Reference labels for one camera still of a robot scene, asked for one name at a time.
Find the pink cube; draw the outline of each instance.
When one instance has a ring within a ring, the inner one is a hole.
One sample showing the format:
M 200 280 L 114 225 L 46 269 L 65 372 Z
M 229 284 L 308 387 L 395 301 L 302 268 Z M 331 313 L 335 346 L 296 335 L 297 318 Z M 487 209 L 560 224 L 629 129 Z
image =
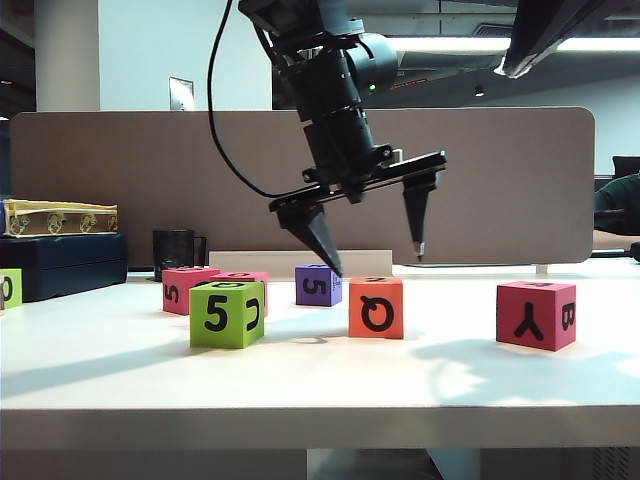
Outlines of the pink cube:
M 576 286 L 547 282 L 498 285 L 496 340 L 557 351 L 576 340 Z
M 235 282 L 263 282 L 264 283 L 264 316 L 267 316 L 269 300 L 267 300 L 267 284 L 269 274 L 267 272 L 219 272 L 215 280 L 228 280 Z
M 189 315 L 189 289 L 211 282 L 219 268 L 182 267 L 162 271 L 162 309 L 165 312 Z

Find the red cube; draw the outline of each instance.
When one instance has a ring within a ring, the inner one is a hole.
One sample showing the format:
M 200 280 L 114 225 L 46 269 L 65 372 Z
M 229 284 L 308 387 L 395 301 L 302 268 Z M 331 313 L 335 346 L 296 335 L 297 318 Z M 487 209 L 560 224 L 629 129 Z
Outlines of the red cube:
M 218 272 L 215 280 L 229 280 L 230 282 L 262 282 L 264 283 L 264 316 L 269 311 L 267 300 L 267 284 L 269 283 L 269 274 L 267 272 Z
M 165 312 L 189 315 L 189 289 L 211 282 L 219 268 L 182 267 L 162 271 L 162 309 Z
M 548 282 L 498 285 L 496 340 L 557 351 L 576 340 L 576 286 Z
M 349 282 L 349 336 L 404 338 L 402 279 L 354 277 Z

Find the ceiling light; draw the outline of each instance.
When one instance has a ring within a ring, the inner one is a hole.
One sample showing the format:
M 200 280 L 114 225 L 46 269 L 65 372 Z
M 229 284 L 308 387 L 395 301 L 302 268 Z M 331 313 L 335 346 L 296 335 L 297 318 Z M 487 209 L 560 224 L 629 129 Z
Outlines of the ceiling light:
M 640 52 L 640 38 L 569 38 L 559 52 Z
M 505 52 L 511 39 L 504 37 L 387 37 L 399 52 L 450 55 Z M 559 52 L 640 52 L 640 38 L 576 37 L 558 46 Z

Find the foam cube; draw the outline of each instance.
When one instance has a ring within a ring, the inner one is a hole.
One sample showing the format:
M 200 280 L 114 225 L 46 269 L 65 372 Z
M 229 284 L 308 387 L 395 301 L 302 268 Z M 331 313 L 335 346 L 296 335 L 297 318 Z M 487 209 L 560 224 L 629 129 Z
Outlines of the foam cube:
M 22 305 L 22 270 L 19 268 L 3 268 L 2 300 L 4 308 Z
M 354 277 L 349 282 L 349 336 L 403 338 L 402 280 Z
M 327 265 L 298 265 L 296 304 L 331 307 L 342 300 L 342 278 Z
M 498 285 L 496 339 L 557 351 L 576 339 L 576 286 L 548 282 Z
M 192 347 L 245 348 L 264 336 L 264 282 L 215 281 L 192 288 Z
M 162 271 L 162 309 L 165 312 L 189 315 L 189 289 L 211 282 L 219 268 L 181 267 Z
M 264 316 L 269 314 L 269 296 L 267 284 L 269 274 L 267 272 L 220 272 L 214 276 L 215 280 L 229 280 L 236 282 L 262 282 L 264 283 Z

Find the gray partition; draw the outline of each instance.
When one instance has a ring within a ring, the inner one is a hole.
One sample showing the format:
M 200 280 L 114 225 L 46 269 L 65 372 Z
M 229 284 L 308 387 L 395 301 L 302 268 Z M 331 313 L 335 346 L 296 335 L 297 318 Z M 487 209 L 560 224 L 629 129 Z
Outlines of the gray partition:
M 405 157 L 444 149 L 448 168 L 427 212 L 427 263 L 558 263 L 592 245 L 594 119 L 581 108 L 368 112 L 379 143 Z M 218 112 L 220 135 L 260 187 L 302 185 L 312 164 L 295 112 Z M 111 204 L 130 264 L 150 265 L 151 231 L 191 227 L 216 250 L 297 250 L 268 201 L 215 152 L 205 112 L 35 113 L 11 126 L 16 198 Z M 415 262 L 401 187 L 332 202 L 340 249 L 392 249 Z

